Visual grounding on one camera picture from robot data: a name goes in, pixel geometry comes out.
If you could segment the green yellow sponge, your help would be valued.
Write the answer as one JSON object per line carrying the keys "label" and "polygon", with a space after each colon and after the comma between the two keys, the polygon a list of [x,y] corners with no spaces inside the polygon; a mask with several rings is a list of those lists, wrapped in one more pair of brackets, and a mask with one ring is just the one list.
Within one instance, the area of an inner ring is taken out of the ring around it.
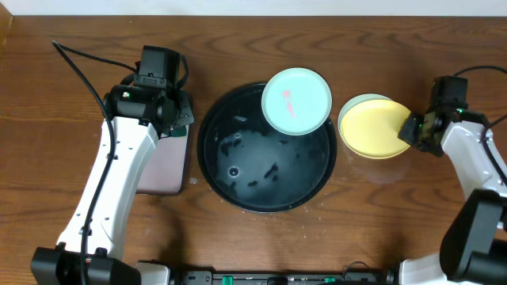
{"label": "green yellow sponge", "polygon": [[170,130],[169,136],[174,138],[185,137],[188,134],[188,128],[186,126],[173,127]]}

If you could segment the yellow plate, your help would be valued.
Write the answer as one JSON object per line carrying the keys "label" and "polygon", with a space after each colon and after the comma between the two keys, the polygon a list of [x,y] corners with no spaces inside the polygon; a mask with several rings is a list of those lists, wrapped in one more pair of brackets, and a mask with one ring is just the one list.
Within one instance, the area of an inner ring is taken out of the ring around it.
{"label": "yellow plate", "polygon": [[398,138],[409,115],[410,110],[396,101],[365,101],[346,113],[339,134],[345,145],[362,157],[393,158],[410,147]]}

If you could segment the mint plate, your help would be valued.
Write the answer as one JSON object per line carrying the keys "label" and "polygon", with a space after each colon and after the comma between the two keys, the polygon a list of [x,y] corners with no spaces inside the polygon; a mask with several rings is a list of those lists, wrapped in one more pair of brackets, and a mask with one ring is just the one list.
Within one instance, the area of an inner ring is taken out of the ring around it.
{"label": "mint plate", "polygon": [[328,119],[332,94],[318,73],[293,67],[274,75],[261,95],[261,110],[267,122],[286,135],[306,135]]}
{"label": "mint plate", "polygon": [[343,118],[345,117],[346,113],[359,103],[363,103],[365,101],[371,101],[371,100],[391,100],[389,97],[386,97],[384,95],[376,94],[376,93],[364,93],[361,95],[357,95],[350,100],[348,100],[344,106],[342,107],[341,111],[339,112],[338,118],[337,118],[337,129],[338,131],[341,131],[341,122]]}

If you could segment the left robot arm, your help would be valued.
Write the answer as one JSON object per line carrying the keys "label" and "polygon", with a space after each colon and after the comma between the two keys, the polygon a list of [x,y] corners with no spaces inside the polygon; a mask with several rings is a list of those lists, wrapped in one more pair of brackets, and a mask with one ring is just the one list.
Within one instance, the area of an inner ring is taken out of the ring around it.
{"label": "left robot arm", "polygon": [[194,116],[182,89],[116,85],[103,104],[101,145],[82,198],[55,248],[36,249],[38,284],[175,284],[170,266],[122,261],[139,182],[182,182]]}

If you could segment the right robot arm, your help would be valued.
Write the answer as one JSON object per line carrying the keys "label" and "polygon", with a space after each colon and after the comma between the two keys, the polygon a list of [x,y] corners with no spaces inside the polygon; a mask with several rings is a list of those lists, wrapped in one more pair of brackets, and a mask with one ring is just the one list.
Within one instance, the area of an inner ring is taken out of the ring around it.
{"label": "right robot arm", "polygon": [[506,242],[506,164],[495,144],[493,124],[483,114],[440,106],[412,113],[398,137],[436,156],[447,155],[465,203],[438,253],[400,264],[401,284],[504,284]]}

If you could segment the black rectangular tray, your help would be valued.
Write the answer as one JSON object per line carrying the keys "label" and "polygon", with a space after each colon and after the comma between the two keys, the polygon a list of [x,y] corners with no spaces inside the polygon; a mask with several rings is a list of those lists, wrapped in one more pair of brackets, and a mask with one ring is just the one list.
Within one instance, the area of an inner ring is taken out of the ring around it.
{"label": "black rectangular tray", "polygon": [[173,196],[183,185],[189,137],[163,135],[146,164],[139,180],[137,194]]}

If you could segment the black round tray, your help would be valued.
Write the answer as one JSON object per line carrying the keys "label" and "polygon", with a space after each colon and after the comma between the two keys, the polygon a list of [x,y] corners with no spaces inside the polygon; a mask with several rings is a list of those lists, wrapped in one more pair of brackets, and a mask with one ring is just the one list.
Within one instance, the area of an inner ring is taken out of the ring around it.
{"label": "black round tray", "polygon": [[335,166],[331,120],[301,136],[274,129],[261,110],[265,83],[226,93],[204,117],[196,143],[205,180],[227,202],[246,211],[297,208],[326,185]]}

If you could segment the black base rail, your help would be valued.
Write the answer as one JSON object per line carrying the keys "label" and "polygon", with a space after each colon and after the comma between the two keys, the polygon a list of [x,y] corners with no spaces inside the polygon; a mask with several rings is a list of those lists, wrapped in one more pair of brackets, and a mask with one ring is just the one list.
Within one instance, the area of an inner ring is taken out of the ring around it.
{"label": "black base rail", "polygon": [[354,261],[341,272],[218,271],[214,268],[180,268],[170,273],[169,285],[395,285],[397,271],[371,268]]}

